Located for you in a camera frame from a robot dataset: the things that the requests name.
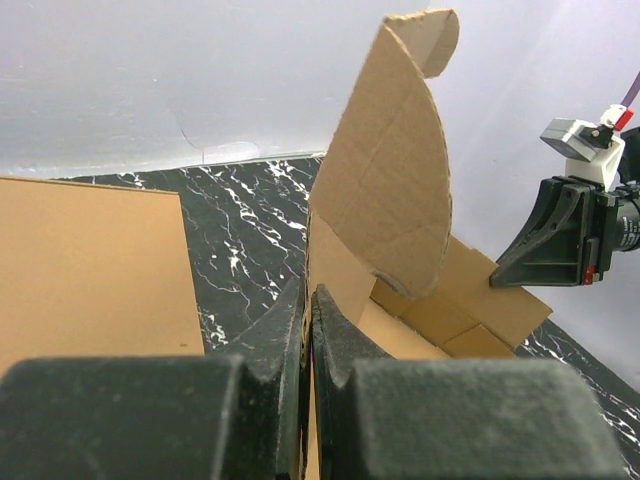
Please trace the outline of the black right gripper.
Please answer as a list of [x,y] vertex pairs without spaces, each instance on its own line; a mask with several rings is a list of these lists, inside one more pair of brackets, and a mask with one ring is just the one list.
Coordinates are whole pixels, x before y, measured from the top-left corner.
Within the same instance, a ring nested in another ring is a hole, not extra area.
[[616,216],[606,214],[604,230],[600,187],[572,177],[542,180],[528,219],[496,261],[491,287],[587,285],[610,268],[614,252],[639,249],[639,128],[621,138],[620,185],[609,193]]

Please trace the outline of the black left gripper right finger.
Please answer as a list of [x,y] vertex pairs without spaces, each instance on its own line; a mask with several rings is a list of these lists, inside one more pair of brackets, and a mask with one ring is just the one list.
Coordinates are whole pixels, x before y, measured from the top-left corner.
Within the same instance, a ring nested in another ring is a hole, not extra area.
[[622,479],[595,395],[553,360],[399,360],[310,300],[323,479]]

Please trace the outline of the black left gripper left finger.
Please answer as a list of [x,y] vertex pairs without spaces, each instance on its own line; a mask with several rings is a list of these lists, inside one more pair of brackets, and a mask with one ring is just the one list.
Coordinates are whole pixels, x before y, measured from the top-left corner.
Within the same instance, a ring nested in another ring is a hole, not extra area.
[[1,380],[5,479],[300,479],[304,283],[206,356],[25,360]]

